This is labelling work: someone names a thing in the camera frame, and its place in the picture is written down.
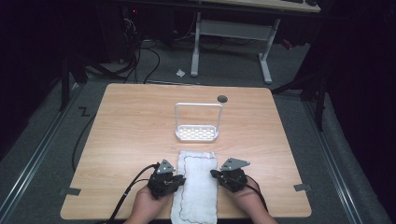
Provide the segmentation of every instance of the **folded white towel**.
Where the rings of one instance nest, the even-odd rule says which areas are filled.
[[[173,224],[217,223],[218,183],[210,170],[217,169],[213,152],[180,151],[177,174],[186,182],[175,193],[171,220]]]

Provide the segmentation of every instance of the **human hand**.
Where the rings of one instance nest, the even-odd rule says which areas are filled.
[[[158,216],[172,196],[173,194],[168,194],[155,200],[146,185],[136,193],[132,213],[124,224],[148,224]]]
[[[257,191],[260,191],[259,186],[250,176],[247,176],[247,185],[250,185]],[[250,216],[254,224],[277,223],[265,210],[260,196],[253,189],[244,187],[235,193],[226,189],[225,193],[233,199],[240,209]]]

